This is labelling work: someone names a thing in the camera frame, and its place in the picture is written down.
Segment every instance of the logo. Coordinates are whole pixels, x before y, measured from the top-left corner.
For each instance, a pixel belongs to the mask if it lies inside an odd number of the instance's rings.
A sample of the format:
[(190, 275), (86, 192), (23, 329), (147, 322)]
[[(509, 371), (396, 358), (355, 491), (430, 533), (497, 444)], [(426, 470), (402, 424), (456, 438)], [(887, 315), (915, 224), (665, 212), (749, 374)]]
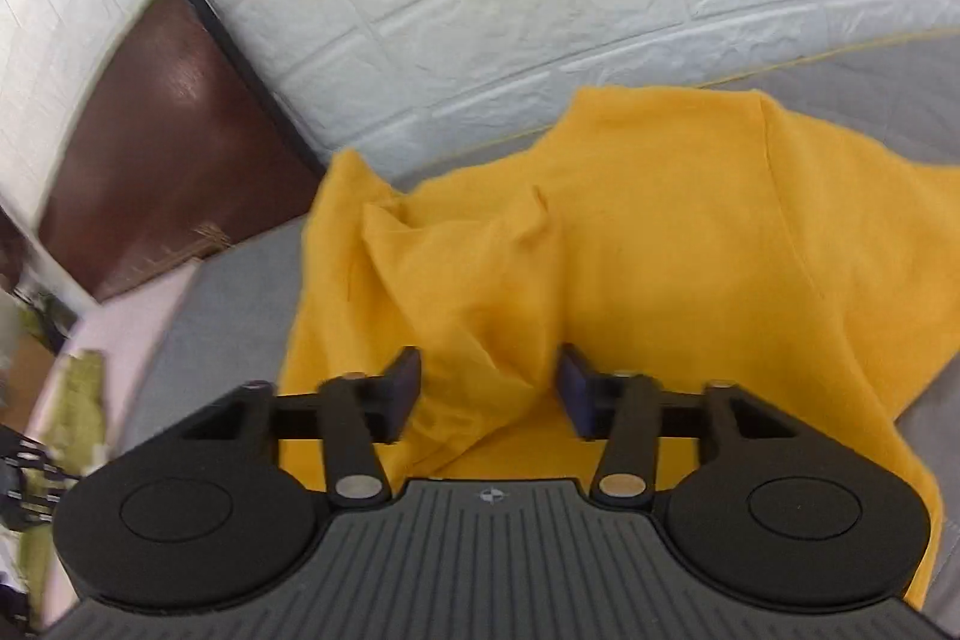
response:
[(498, 501), (504, 501), (509, 495), (505, 491), (491, 486), (490, 488), (484, 488), (477, 496), (482, 501), (486, 501), (487, 504), (496, 504)]

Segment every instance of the yellow cloth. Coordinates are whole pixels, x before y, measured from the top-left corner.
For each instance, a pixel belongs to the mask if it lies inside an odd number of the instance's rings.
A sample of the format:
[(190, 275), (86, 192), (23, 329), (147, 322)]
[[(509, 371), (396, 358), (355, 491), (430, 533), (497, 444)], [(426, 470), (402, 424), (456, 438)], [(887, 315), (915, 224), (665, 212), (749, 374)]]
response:
[[(908, 480), (894, 427), (960, 344), (960, 170), (911, 164), (758, 92), (584, 89), (534, 148), (393, 191), (347, 151), (304, 235), (281, 388), (424, 350), (387, 474), (587, 482), (552, 390), (556, 350), (667, 389), (735, 381)], [(665, 449), (664, 480), (692, 468)], [(315, 443), (282, 464), (323, 485)]]

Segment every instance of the circular cover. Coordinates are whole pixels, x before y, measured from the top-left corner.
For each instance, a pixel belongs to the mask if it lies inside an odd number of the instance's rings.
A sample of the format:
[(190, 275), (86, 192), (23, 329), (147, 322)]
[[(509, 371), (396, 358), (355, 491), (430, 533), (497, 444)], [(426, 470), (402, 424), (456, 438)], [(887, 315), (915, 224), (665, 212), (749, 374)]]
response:
[(812, 437), (750, 440), (703, 465), (671, 492), (665, 525), (692, 569), (779, 608), (899, 595), (929, 539), (909, 485)]
[(217, 605), (260, 589), (304, 553), (309, 492), (229, 442), (167, 441), (82, 480), (54, 543), (84, 596), (137, 608)]

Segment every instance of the brown leather headboard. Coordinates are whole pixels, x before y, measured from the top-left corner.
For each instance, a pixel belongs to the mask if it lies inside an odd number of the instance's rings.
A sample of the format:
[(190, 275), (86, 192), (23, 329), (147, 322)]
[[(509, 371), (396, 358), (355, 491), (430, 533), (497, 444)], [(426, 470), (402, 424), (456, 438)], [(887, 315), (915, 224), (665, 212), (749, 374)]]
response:
[(40, 242), (103, 301), (305, 213), (323, 167), (204, 0), (151, 0), (80, 113)]

